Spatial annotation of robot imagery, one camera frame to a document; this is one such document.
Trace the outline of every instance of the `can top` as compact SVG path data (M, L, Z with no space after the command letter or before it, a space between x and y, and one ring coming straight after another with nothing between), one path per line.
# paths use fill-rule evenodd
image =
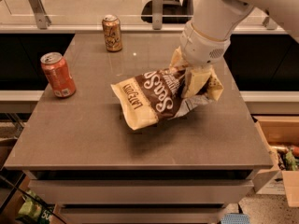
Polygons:
M117 16L108 14L104 17L104 21L115 21L117 19Z
M46 55L43 55L40 58L40 61L43 64L52 64L52 63L57 63L62 59L63 55L59 52L51 52L47 53Z

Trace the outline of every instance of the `desk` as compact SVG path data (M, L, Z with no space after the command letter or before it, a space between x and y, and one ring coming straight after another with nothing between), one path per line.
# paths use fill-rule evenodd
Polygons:
M272 166L225 61L217 103L139 131L110 88L167 67L179 36L127 32L111 53L102 33L76 34L65 58L77 92L58 99L46 88L5 166L74 223L217 222Z

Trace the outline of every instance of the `soda can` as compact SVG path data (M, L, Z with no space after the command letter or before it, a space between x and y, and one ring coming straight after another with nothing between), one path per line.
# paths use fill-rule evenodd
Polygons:
M102 26L107 50L121 50L122 42L120 20L114 15L106 15L102 20Z
M40 61L46 78L57 97L68 97L75 93L75 82L62 54L51 52L43 55Z

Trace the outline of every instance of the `snack package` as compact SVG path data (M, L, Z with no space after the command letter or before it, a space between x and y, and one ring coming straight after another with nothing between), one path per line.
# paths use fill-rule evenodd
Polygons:
M169 68L132 77L111 87L133 130L184 116L199 105L217 101L223 91L212 66L189 67L180 49L175 50Z

